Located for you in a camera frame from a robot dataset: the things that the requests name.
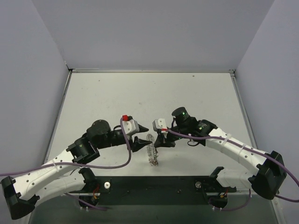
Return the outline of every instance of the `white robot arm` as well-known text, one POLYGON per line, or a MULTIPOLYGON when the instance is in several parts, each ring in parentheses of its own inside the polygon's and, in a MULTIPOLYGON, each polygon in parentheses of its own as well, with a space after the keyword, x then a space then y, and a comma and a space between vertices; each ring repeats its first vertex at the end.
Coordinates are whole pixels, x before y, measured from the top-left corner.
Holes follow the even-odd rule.
POLYGON ((216 149, 247 169, 247 171, 218 169, 216 180, 222 187, 253 189, 266 199, 274 198, 286 178, 286 172, 261 155, 265 154, 284 164, 279 153, 273 151, 268 154, 247 146, 215 124, 191 117, 184 107, 176 109, 172 116, 171 128, 167 128, 165 119, 156 119, 153 122, 153 128, 158 133, 155 147, 175 147, 175 141, 188 138, 197 143, 196 145, 202 144, 216 149))
POLYGON ((97 184, 104 188, 104 183, 99 183, 89 168, 81 168, 100 156, 99 149, 126 144, 125 138, 132 152, 137 152, 151 143, 138 137, 135 137, 133 142, 132 135, 147 132, 148 129, 139 125, 132 117, 124 115, 121 124, 124 133, 119 129, 121 126, 111 130, 107 121, 97 120, 81 138, 40 168, 16 178, 4 178, 1 185, 12 219, 19 219, 42 202, 64 193, 84 188, 92 191, 97 184), (61 177, 78 167, 81 168, 78 173, 61 177))

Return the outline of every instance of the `purple cable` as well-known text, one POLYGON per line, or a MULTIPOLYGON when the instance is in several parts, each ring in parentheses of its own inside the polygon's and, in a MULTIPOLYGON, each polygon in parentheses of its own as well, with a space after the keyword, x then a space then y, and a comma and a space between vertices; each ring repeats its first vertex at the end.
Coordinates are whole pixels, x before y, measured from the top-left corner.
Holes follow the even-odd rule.
POLYGON ((80 199, 80 198, 78 198, 78 197, 76 197, 76 196, 74 196, 74 195, 70 195, 69 193, 65 193, 65 195, 67 195, 68 197, 71 197, 71 198, 73 198, 73 199, 76 199, 76 200, 78 200, 78 201, 80 201, 80 202, 82 202, 82 203, 88 205, 88 206, 91 207, 91 208, 94 208, 94 209, 97 209, 97 210, 101 210, 101 211, 107 211, 107 208, 105 208, 105 207, 97 207, 97 206, 94 206, 94 205, 92 205, 92 204, 90 204, 90 203, 88 203, 88 202, 86 202, 86 201, 83 201, 82 199, 80 199))
MULTIPOLYGON (((123 128, 123 125, 122 125, 122 118, 121 118, 121 130, 122 130, 122 133, 125 133, 124 131, 124 128, 123 128)), ((71 165, 71 166, 77 166, 77 167, 88 167, 88 168, 95 168, 95 169, 118 169, 118 168, 122 168, 122 167, 125 167, 126 165, 128 165, 131 161, 131 158, 132 158, 132 152, 131 152, 131 147, 130 147, 130 143, 129 143, 129 140, 128 138, 125 136, 124 134, 124 137, 125 137, 125 141, 126 141, 126 144, 127 144, 127 148, 128 148, 128 151, 129 151, 129 158, 128 158, 128 161, 122 165, 119 165, 119 166, 114 166, 114 167, 103 167, 103 166, 95 166, 95 165, 88 165, 88 164, 79 164, 79 163, 73 163, 73 162, 57 162, 55 163, 56 166, 58 165, 71 165)), ((24 171, 19 171, 19 172, 13 172, 13 173, 5 173, 5 174, 0 174, 0 176, 14 176, 14 175, 20 175, 20 174, 25 174, 25 173, 29 173, 29 172, 32 172, 32 171, 36 171, 36 170, 39 170, 39 169, 44 169, 44 168, 47 168, 47 167, 53 167, 54 164, 47 164, 47 165, 43 165, 41 167, 37 167, 37 168, 32 168, 32 169, 27 169, 27 170, 24 170, 24 171)))
MULTIPOLYGON (((125 138, 126 145, 127 145, 128 151, 129 151, 129 159, 128 159, 128 161, 127 161, 126 163, 124 163, 124 164, 122 164, 122 165, 115 166, 115 167, 101 167, 102 169, 116 169, 116 168, 122 168, 122 167, 128 165, 128 164, 130 163, 130 161, 131 161, 131 158, 132 158, 131 146, 130 146, 130 143, 129 143, 128 138, 126 137, 125 129, 123 128, 122 121, 123 121, 123 120, 122 120, 122 118, 121 118, 121 131, 122 131, 123 137, 125 138)), ((82 203, 88 205, 89 207, 94 208, 94 209, 101 210, 101 211, 107 211, 107 208, 105 208, 105 207, 96 207, 96 206, 94 206, 94 205, 92 205, 92 204, 90 204, 90 203, 88 203, 88 202, 86 202, 86 201, 83 201, 82 199, 77 198, 77 197, 75 197, 75 196, 73 196, 73 195, 70 195, 70 194, 68 194, 68 193, 65 193, 65 195, 67 195, 67 196, 69 196, 69 197, 71 197, 71 198, 74 198, 74 199, 76 199, 76 200, 78 200, 78 201, 80 201, 80 202, 82 202, 82 203)))
MULTIPOLYGON (((209 204, 210 204, 211 206, 213 206, 213 205, 211 204, 211 201, 212 201, 212 198, 209 199, 209 204)), ((217 207, 215 207, 215 206, 213 206, 213 207, 216 208, 217 210, 220 210, 220 211, 236 211, 236 210, 239 210, 239 209, 242 209, 242 208, 246 207, 246 206, 249 204, 250 201, 251 201, 251 190, 249 189, 248 199, 247 199, 247 201, 246 201, 243 205, 240 205, 240 206, 238 206, 238 207, 231 208, 231 209, 226 209, 226 208, 220 209, 220 208, 217 208, 217 207)))
MULTIPOLYGON (((207 137, 193 137, 193 136, 189 136, 189 135, 184 135, 184 134, 180 134, 180 133, 177 133, 177 132, 174 132, 172 130, 167 130, 168 132, 170 132, 171 134, 174 134, 176 136, 179 136, 179 137, 183 137, 183 138, 186 138, 186 139, 193 139, 193 140, 206 140, 206 139, 220 139, 220 140, 225 140, 225 138, 222 138, 222 137, 217 137, 217 136, 207 136, 207 137)), ((227 142, 235 145, 235 146, 238 146, 240 148, 242 148, 243 146, 232 141, 232 140, 227 140, 227 142)), ((260 152, 257 152, 255 150, 252 150, 250 148, 247 148, 247 147, 244 147, 243 148, 244 150, 246 151, 249 151, 251 153, 255 153, 257 155, 260 155, 262 157, 265 157, 266 159, 272 161, 273 163, 277 164, 279 167, 281 167, 288 175, 290 175, 290 177, 295 181, 295 183, 298 185, 299 187, 299 181, 298 179, 294 176, 294 174, 292 174, 290 172, 290 170, 288 170, 283 164, 281 164, 280 162, 276 161, 275 159, 271 158, 270 156, 268 155, 265 155, 263 153, 260 153, 260 152)), ((286 201, 289 201, 289 202, 296 202, 298 203, 299 202, 299 199, 290 199, 290 198, 287 198, 287 197, 283 197, 283 196, 279 196, 279 195, 275 195, 275 197, 278 197, 280 199, 283 199, 283 200, 286 200, 286 201)))

